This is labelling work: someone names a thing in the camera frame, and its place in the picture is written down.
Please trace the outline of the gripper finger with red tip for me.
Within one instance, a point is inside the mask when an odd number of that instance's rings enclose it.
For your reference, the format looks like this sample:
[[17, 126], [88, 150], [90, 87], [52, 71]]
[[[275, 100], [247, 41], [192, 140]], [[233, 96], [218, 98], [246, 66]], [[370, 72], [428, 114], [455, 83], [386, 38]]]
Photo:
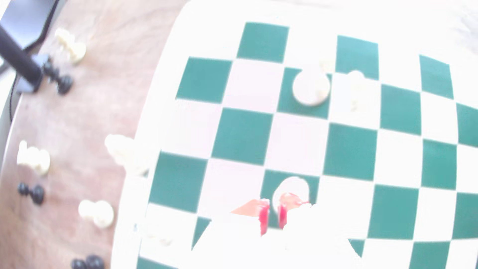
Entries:
[[265, 248], [270, 201], [252, 199], [231, 212], [214, 217], [191, 252], [193, 269], [260, 269]]
[[362, 258], [326, 212], [298, 195], [279, 197], [286, 253], [300, 269], [365, 269]]

